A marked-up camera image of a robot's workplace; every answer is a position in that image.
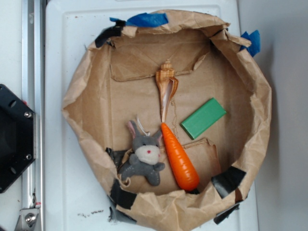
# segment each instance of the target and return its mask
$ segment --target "carrot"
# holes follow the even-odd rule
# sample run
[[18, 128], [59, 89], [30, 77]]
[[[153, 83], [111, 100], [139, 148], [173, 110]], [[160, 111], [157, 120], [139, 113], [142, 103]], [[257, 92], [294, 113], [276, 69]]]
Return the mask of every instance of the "carrot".
[[179, 187], [187, 191], [196, 189], [200, 180], [192, 162], [167, 124], [162, 123], [161, 128], [169, 162]]

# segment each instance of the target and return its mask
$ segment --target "brown paper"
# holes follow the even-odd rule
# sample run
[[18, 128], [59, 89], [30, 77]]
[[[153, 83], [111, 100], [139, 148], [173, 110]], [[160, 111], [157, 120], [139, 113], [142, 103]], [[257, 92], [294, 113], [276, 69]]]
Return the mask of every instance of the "brown paper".
[[[166, 164], [160, 172], [161, 184], [155, 188], [140, 176], [129, 179], [129, 186], [123, 182], [123, 189], [138, 195], [131, 209], [117, 209], [156, 230], [189, 231], [247, 197], [266, 154], [271, 89], [247, 50], [239, 51], [250, 42], [230, 35], [228, 23], [208, 14], [164, 12], [167, 25], [127, 26], [121, 37], [111, 38], [111, 45], [89, 46], [64, 98], [63, 115], [96, 178], [110, 194], [119, 176], [104, 150], [131, 148], [126, 123], [136, 115], [152, 134], [160, 128], [154, 75], [169, 59], [179, 86], [166, 123], [195, 165], [201, 178], [200, 194], [179, 190], [161, 141], [160, 161]], [[192, 141], [180, 123], [212, 97], [227, 114]], [[245, 171], [246, 176], [237, 195], [232, 192], [221, 199], [210, 178], [230, 166]]]

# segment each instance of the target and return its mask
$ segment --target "stuffed bunny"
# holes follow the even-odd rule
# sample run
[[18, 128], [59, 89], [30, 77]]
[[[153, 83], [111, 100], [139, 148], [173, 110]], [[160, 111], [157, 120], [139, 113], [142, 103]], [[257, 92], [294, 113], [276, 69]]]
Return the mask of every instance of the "stuffed bunny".
[[119, 170], [121, 179], [133, 175], [145, 176], [148, 182], [157, 186], [160, 183], [159, 171], [165, 168], [164, 163], [159, 163], [160, 149], [159, 141], [162, 132], [159, 130], [153, 136], [141, 135], [134, 121], [128, 122], [128, 128], [133, 136], [133, 151], [129, 160]]

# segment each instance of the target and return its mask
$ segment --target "green block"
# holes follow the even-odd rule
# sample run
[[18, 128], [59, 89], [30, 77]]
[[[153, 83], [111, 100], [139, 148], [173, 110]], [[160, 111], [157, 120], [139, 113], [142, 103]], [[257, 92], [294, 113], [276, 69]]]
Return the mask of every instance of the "green block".
[[226, 113], [217, 100], [212, 98], [185, 119], [181, 127], [194, 140]]

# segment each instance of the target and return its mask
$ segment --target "spiral seashell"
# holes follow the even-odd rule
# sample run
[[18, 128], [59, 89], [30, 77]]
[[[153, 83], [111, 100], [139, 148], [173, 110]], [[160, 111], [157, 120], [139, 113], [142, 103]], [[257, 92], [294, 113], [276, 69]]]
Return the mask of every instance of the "spiral seashell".
[[166, 120], [168, 105], [178, 88], [179, 81], [174, 77], [174, 73], [172, 64], [169, 60], [166, 60], [155, 76], [160, 93], [160, 115], [162, 122]]

